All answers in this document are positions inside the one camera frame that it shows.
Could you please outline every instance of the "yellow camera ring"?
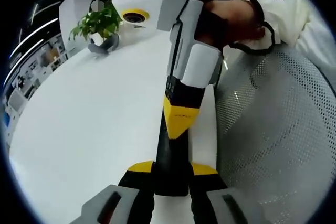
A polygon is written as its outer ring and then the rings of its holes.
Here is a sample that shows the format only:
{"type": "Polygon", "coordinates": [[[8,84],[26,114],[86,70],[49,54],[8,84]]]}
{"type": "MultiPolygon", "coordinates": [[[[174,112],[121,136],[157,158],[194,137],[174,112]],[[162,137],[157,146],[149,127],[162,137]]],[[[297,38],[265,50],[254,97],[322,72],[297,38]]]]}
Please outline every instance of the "yellow camera ring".
{"type": "Polygon", "coordinates": [[[146,11],[137,8],[127,9],[123,11],[121,15],[127,22],[134,24],[141,23],[146,19],[149,19],[149,14],[146,11]]]}

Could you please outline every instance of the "potted plant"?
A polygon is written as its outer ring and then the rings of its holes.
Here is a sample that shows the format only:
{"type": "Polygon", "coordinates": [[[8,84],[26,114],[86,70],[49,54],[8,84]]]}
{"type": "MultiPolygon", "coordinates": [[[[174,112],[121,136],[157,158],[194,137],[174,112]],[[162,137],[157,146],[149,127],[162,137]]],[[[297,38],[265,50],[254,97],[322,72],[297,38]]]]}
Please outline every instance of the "potted plant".
{"type": "Polygon", "coordinates": [[[93,42],[100,46],[102,42],[111,38],[119,29],[122,19],[117,13],[112,1],[109,0],[104,4],[104,7],[98,11],[92,11],[91,7],[89,12],[83,17],[78,25],[70,32],[75,40],[76,36],[83,36],[85,40],[92,39],[93,42]]]}

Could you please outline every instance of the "robotic arm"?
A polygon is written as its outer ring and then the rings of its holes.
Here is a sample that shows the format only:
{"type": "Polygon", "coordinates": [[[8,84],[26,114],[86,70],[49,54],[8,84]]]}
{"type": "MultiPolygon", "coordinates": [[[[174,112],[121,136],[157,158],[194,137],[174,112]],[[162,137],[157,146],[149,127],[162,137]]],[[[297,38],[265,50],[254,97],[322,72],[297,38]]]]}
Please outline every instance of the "robotic arm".
{"type": "Polygon", "coordinates": [[[171,51],[164,97],[164,117],[169,139],[177,139],[195,121],[205,88],[222,52],[195,40],[197,24],[204,18],[200,0],[112,0],[125,22],[170,31],[171,51]]]}
{"type": "Polygon", "coordinates": [[[83,205],[79,223],[150,223],[154,194],[191,195],[199,223],[267,223],[260,206],[231,188],[217,171],[192,163],[188,129],[194,123],[205,88],[216,76],[222,52],[197,41],[199,34],[216,35],[225,20],[203,9],[202,0],[112,0],[128,23],[170,31],[171,51],[157,157],[130,167],[118,186],[109,186],[83,205]]]}

